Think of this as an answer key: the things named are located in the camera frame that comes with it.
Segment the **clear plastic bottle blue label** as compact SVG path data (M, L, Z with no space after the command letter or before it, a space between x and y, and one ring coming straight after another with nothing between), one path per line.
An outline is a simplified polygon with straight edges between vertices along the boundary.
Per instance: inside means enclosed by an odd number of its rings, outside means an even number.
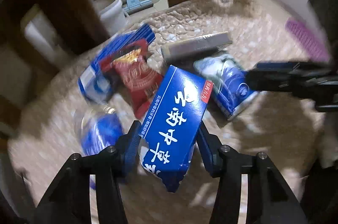
M75 133L84 155L95 155L108 146L114 146L124 135L123 127L115 108L108 104L91 105L76 110Z

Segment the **blue toothpaste box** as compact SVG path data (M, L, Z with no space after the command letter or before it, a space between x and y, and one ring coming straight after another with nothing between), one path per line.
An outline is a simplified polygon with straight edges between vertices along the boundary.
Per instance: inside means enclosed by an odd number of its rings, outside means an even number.
M176 192L194 152L213 83L170 66L139 130L140 163Z

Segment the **blue white milk carton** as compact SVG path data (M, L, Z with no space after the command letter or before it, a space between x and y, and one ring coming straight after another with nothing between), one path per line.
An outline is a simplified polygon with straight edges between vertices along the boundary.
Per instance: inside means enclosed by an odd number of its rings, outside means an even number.
M246 83L247 72L226 50L195 61L194 69L213 82L212 97L228 121L248 107L258 95Z

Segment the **long blue carton box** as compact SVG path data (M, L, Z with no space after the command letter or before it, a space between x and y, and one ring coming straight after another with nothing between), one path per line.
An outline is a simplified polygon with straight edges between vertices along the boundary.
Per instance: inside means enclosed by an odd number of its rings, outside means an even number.
M110 100L120 79L120 66L141 58L155 34L148 24L125 34L115 35L78 78L80 93L90 103Z

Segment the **red snack wrapper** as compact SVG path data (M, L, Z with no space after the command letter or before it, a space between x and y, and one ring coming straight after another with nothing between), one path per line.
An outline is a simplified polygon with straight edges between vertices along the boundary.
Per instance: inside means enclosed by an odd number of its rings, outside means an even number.
M139 39L106 56L99 62L101 72L118 76L128 90L129 100L137 119L148 111L163 77L147 63L148 42Z

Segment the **purple plastic basket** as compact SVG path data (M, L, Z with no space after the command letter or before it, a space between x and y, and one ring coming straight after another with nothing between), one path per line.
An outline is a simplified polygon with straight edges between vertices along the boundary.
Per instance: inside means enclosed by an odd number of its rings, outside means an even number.
M311 60L319 62L330 61L331 57L324 43L303 23L289 18L285 23L285 28L300 43Z

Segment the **grey rectangular box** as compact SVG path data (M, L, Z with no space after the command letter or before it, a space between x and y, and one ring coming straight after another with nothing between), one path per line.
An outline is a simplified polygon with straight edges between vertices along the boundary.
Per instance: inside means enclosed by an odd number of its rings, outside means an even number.
M227 32L206 34L183 41L168 43L161 46L161 53L166 64L191 59L196 56L217 52L232 45Z

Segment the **white plastic bucket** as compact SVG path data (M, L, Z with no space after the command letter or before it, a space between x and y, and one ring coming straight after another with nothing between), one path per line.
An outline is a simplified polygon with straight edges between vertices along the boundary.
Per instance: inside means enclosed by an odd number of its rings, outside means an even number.
M94 7L109 36L127 25L122 0L95 0Z

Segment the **wooden chair left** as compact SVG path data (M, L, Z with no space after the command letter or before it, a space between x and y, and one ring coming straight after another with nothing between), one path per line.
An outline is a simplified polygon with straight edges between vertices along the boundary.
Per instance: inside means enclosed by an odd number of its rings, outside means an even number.
M21 29L24 16L37 5L46 15L65 46L80 55L109 38L91 0L1 0L1 85L17 70L5 61L11 54L33 71L40 70L53 78L59 68L49 62L25 38Z

